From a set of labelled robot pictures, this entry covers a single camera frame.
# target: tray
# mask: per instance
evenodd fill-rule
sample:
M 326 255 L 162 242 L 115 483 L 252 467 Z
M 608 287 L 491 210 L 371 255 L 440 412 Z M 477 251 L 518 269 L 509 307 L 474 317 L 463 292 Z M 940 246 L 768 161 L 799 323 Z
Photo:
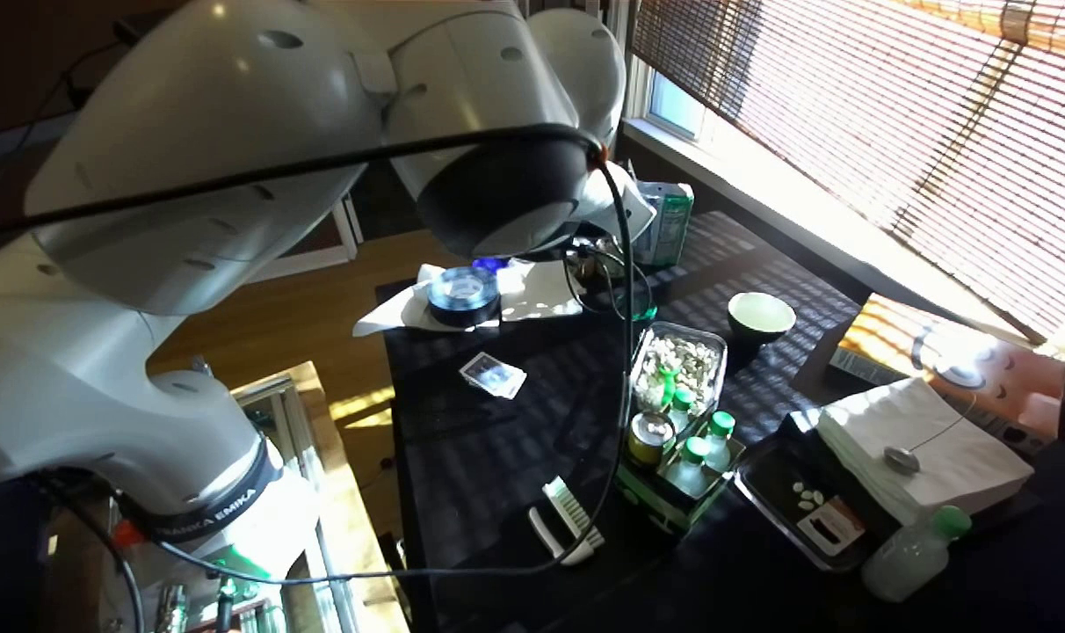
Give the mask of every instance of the tray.
M 899 529 L 829 448 L 815 433 L 799 433 L 790 420 L 742 453 L 734 489 L 828 572 L 859 571 Z M 855 541 L 824 538 L 815 530 L 824 516 L 859 529 Z
M 692 396 L 691 416 L 717 407 L 729 377 L 729 340 L 709 331 L 658 319 L 641 331 L 628 388 L 641 407 L 658 407 L 655 384 L 660 370 L 675 370 L 675 384 Z

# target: jar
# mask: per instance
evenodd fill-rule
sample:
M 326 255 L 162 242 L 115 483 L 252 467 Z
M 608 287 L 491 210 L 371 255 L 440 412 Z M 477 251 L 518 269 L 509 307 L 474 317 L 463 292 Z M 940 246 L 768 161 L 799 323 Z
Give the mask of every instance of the jar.
M 666 448 L 672 445 L 675 429 L 669 420 L 632 416 L 628 425 L 628 456 L 637 467 L 655 473 L 666 460 Z

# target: bottle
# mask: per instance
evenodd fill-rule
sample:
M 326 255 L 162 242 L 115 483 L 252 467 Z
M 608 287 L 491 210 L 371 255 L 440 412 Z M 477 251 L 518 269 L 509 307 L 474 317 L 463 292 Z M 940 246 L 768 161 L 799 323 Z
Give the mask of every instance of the bottle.
M 732 448 L 717 433 L 691 438 L 687 448 L 702 460 L 708 473 L 722 475 L 732 463 Z
M 734 453 L 732 453 L 732 438 L 734 438 L 734 416 L 732 412 L 713 412 L 708 423 L 708 467 L 709 473 L 729 473 Z
M 968 535 L 969 524 L 974 521 L 959 507 L 940 507 L 918 524 L 899 529 L 860 568 L 860 583 L 884 603 L 906 603 L 951 568 L 951 541 Z
M 660 467 L 660 477 L 691 501 L 702 501 L 709 487 L 709 475 L 702 473 L 702 456 L 692 449 L 692 445 L 683 445 L 672 453 L 672 460 Z
M 628 425 L 628 463 L 641 473 L 658 473 L 666 460 L 666 448 L 672 445 L 675 429 L 669 420 L 658 416 L 632 416 Z

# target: white container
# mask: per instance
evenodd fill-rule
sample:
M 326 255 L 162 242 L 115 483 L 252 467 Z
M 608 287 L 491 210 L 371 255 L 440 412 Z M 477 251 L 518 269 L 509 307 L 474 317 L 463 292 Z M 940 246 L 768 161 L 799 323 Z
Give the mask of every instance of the white container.
M 628 384 L 644 407 L 666 407 L 666 373 L 675 377 L 675 389 L 691 394 L 691 420 L 717 407 L 729 377 L 729 340 L 722 336 L 658 319 L 641 331 L 637 347 Z
M 885 538 L 860 568 L 860 583 L 884 603 L 906 603 L 951 568 L 951 541 L 968 530 L 969 516 L 959 507 L 944 507 Z
M 658 210 L 658 222 L 637 239 L 641 269 L 675 269 L 692 228 L 698 190 L 691 182 L 637 182 L 641 197 Z

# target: paper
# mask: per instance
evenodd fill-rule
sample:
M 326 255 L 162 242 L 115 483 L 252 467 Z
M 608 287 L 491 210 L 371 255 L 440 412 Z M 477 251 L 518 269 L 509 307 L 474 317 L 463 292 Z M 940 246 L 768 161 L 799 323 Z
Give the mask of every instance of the paper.
M 371 339 L 394 326 L 418 326 L 418 331 L 474 331 L 474 326 L 447 326 L 433 319 L 426 309 L 426 285 L 443 269 L 422 263 L 418 283 L 371 309 L 354 319 L 352 339 Z M 502 319 L 550 319 L 550 317 L 577 317 L 584 309 L 577 285 L 564 262 L 509 262 L 497 271 L 501 309 Z
M 502 319 L 577 317 L 577 283 L 564 262 L 509 262 L 497 271 Z
M 845 396 L 818 416 L 818 438 L 899 524 L 934 507 L 981 513 L 1024 489 L 1035 467 L 951 407 L 924 379 Z M 920 473 L 892 473 L 885 448 L 912 449 Z

